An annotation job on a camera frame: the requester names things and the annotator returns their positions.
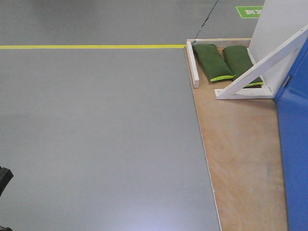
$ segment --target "lime green trim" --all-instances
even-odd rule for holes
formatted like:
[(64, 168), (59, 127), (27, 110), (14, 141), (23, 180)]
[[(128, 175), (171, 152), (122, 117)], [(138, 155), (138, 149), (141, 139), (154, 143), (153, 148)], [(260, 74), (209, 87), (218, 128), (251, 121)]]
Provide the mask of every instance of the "lime green trim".
[(232, 79), (232, 78), (234, 78), (234, 76), (218, 76), (216, 78), (212, 78), (211, 82), (215, 82), (218, 80), (224, 80), (224, 79)]
[(246, 87), (252, 87), (252, 86), (263, 85), (263, 84), (264, 84), (264, 82), (250, 83), (250, 84), (248, 84)]

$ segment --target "wooden edge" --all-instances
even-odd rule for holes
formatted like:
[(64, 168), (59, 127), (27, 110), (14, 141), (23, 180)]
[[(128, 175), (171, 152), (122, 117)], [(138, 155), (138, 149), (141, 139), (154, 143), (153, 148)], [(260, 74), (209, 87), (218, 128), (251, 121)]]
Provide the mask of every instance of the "wooden edge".
[(190, 72), (191, 80), (192, 80), (192, 87), (193, 88), (198, 88), (200, 84), (200, 79), (198, 75), (198, 70), (197, 70), (197, 65), (196, 65), (196, 60), (193, 55), (193, 48), (191, 42), (187, 41), (186, 42), (186, 47), (185, 51), (187, 54), (187, 67)]
[(246, 88), (239, 90), (232, 96), (221, 96), (224, 89), (215, 89), (217, 100), (239, 100), (239, 99), (273, 99), (274, 95), (269, 87), (264, 88)]
[(251, 38), (206, 38), (206, 39), (187, 39), (187, 42), (196, 42), (196, 44), (214, 44), (218, 48), (225, 48), (228, 46), (241, 45), (249, 47)]

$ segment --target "gray floor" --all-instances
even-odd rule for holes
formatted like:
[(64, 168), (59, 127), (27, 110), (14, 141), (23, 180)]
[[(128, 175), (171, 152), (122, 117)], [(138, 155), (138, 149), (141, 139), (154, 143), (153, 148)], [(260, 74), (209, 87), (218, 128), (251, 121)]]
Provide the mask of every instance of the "gray floor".
[[(201, 38), (251, 37), (256, 19), (235, 6), (264, 0), (220, 0)], [(215, 0), (3, 0), (2, 45), (184, 44), (192, 39)]]
[(182, 49), (1, 57), (1, 164), (15, 174), (5, 224), (218, 230)]
[[(184, 43), (213, 2), (6, 0), (1, 44)], [(200, 37), (250, 37), (245, 2)], [(0, 153), (14, 231), (219, 230), (182, 49), (1, 50)]]

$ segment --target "black object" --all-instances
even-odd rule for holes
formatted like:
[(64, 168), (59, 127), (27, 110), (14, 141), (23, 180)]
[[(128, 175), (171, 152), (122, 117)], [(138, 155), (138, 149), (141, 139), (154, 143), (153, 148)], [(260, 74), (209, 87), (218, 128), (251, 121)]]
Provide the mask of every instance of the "black object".
[(0, 231), (13, 231), (10, 227), (3, 227), (3, 226), (0, 226)]
[(8, 168), (0, 167), (0, 196), (13, 176), (13, 173)]

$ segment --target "green floor sign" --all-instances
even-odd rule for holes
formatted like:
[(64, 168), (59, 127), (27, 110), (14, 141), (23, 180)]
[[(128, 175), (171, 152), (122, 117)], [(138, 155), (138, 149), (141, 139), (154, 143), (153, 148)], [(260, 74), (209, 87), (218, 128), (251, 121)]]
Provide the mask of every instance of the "green floor sign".
[(259, 18), (263, 6), (237, 6), (241, 18)]

